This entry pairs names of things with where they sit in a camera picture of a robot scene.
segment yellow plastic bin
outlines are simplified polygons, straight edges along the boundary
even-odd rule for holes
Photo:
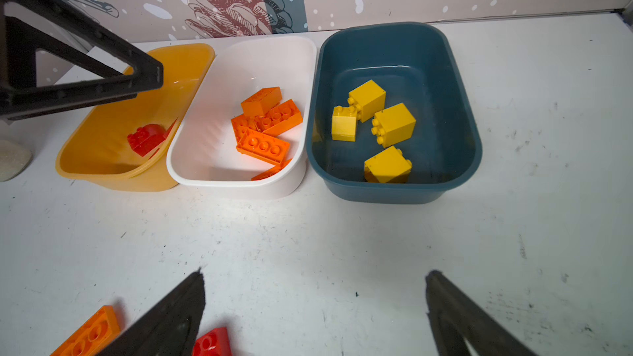
[[[61,176],[129,192],[160,192],[178,184],[167,172],[167,150],[215,52],[207,44],[183,44],[148,54],[163,63],[163,87],[93,108],[57,155]],[[159,124],[167,130],[171,123],[156,153],[141,157],[132,151],[127,136],[138,127]]]

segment white table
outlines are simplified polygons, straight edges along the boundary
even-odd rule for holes
[[[0,353],[48,354],[101,305],[129,326],[201,267],[201,332],[228,325],[236,356],[436,354],[431,269],[540,355],[632,354],[633,34],[613,14],[437,27],[484,156],[427,205],[346,202],[311,169],[267,202],[115,192],[54,169],[89,109],[14,123],[35,159],[0,184]]]

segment white plastic bin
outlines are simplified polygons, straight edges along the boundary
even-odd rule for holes
[[[185,186],[208,187],[222,198],[274,199],[292,193],[306,171],[305,135],[317,60],[315,44],[297,36],[275,36],[235,44],[218,54],[198,89],[167,153],[170,175]],[[279,86],[303,123],[278,138],[290,143],[279,173],[251,178],[272,167],[240,154],[231,119],[241,102],[262,88]]]

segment lego brick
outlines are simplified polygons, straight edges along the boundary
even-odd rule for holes
[[[167,136],[169,136],[169,132],[175,123],[176,121],[174,120],[168,130],[165,130],[163,126],[158,124],[148,124],[137,128],[134,134],[129,134],[127,136],[127,143],[130,144],[130,147],[136,154],[141,157],[145,157],[147,153],[154,150],[157,146],[164,142],[165,139],[167,139]]]
[[[286,141],[274,138],[254,130],[246,130],[236,149],[242,154],[250,155],[272,165],[281,165],[290,150]]]
[[[376,112],[372,120],[372,134],[383,147],[389,147],[411,138],[415,127],[415,118],[405,104],[398,104]]]
[[[93,356],[110,344],[119,335],[115,311],[105,305],[63,344],[52,352],[51,356]]]
[[[239,142],[247,129],[258,131],[255,120],[250,117],[246,117],[243,114],[231,119],[231,125],[233,125],[233,132],[235,133],[235,140]]]
[[[279,87],[262,88],[242,102],[242,111],[246,117],[264,117],[279,102],[281,102]]]
[[[391,146],[365,161],[365,179],[370,183],[406,183],[412,167],[400,149]]]
[[[356,119],[358,109],[355,106],[334,108],[332,113],[332,140],[356,141]]]
[[[280,171],[286,167],[286,165],[288,165],[290,163],[292,159],[290,160],[286,160],[284,162],[281,163],[280,166],[276,166],[276,167],[272,167],[269,170],[267,170],[266,172],[262,172],[260,174],[258,174],[257,176],[253,176],[251,178],[251,180],[262,180],[262,179],[267,179],[271,176],[273,176],[274,174],[278,174],[280,173]]]
[[[347,102],[358,110],[357,118],[364,123],[374,113],[385,108],[387,93],[374,80],[369,80],[349,92]]]
[[[198,338],[192,356],[232,356],[226,327],[213,329]]]
[[[303,122],[299,108],[293,100],[287,100],[270,109],[265,117],[255,117],[259,131],[270,136],[279,136]]]

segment dark blue plastic bin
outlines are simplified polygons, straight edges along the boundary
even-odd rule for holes
[[[477,170],[482,147],[446,36],[417,22],[345,29],[321,47],[312,92],[308,160],[330,191],[344,200],[426,203],[463,184]],[[416,118],[413,137],[396,145],[413,169],[403,185],[365,181],[363,163],[384,149],[371,121],[356,141],[332,140],[332,111],[368,80],[385,91],[385,107],[403,102]]]

